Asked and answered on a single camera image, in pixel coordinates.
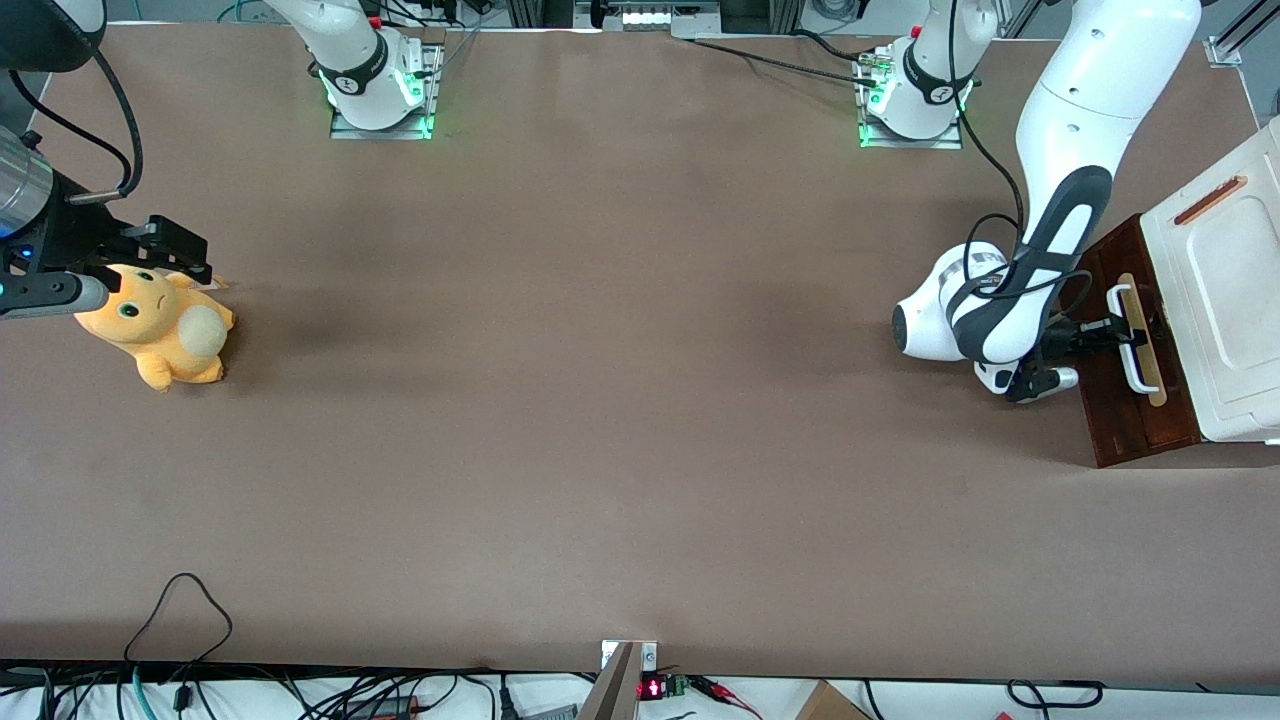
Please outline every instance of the wooden panel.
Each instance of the wooden panel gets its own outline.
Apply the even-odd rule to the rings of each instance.
[[[1149,341],[1169,401],[1153,407],[1144,396],[1129,389],[1119,354],[1103,352],[1078,359],[1080,396],[1100,468],[1201,442],[1196,411],[1174,338],[1167,329],[1139,218],[1133,215],[1085,251],[1080,266],[1093,273],[1094,284],[1076,319],[1105,318],[1108,313],[1106,291],[1121,274],[1132,273],[1138,282],[1138,297],[1147,314]]]

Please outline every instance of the brown table surface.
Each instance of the brown table surface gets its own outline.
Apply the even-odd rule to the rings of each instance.
[[[192,570],[221,660],[581,670],[630,637],[724,674],[1276,680],[1275,469],[1093,470],[1078,395],[895,350],[1010,206],[975,151],[859,149],[847,86],[658,35],[480,36],[420,143],[328,140],[288,28],[105,50],[146,142],[116,213],[206,236],[242,324],[168,396],[70,318],[0,325],[0,656],[118,657]],[[1015,173],[1052,50],[980,69]],[[92,67],[47,101],[125,146]],[[1102,229],[1252,131],[1192,47]],[[184,587],[140,655],[218,628]]]

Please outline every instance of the yellow plush toy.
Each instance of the yellow plush toy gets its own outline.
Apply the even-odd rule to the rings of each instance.
[[[160,392],[173,380],[214,383],[223,379],[218,357],[236,314],[192,290],[182,273],[111,265],[120,274],[120,291],[106,305],[76,319],[88,332],[128,352],[138,374]]]

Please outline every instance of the drawer handle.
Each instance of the drawer handle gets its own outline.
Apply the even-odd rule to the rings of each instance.
[[[1133,286],[1129,283],[1117,283],[1111,290],[1107,291],[1107,307],[1111,310],[1112,315],[1119,315],[1124,318],[1124,305],[1120,302],[1120,293],[1129,292]],[[1133,345],[1124,343],[1120,346],[1120,364],[1124,365],[1124,379],[1129,382],[1129,389],[1140,395],[1156,395],[1160,392],[1158,387],[1152,387],[1142,382],[1142,373],[1138,372],[1138,356],[1133,352]]]

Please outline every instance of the plush toy ear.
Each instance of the plush toy ear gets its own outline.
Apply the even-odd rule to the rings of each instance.
[[[97,311],[96,310],[90,311],[90,313],[76,313],[72,316],[76,318],[76,322],[79,323],[82,328],[84,328],[86,331],[88,331],[90,334],[95,334],[97,337],[102,337],[101,331],[99,331],[99,328],[97,328]]]

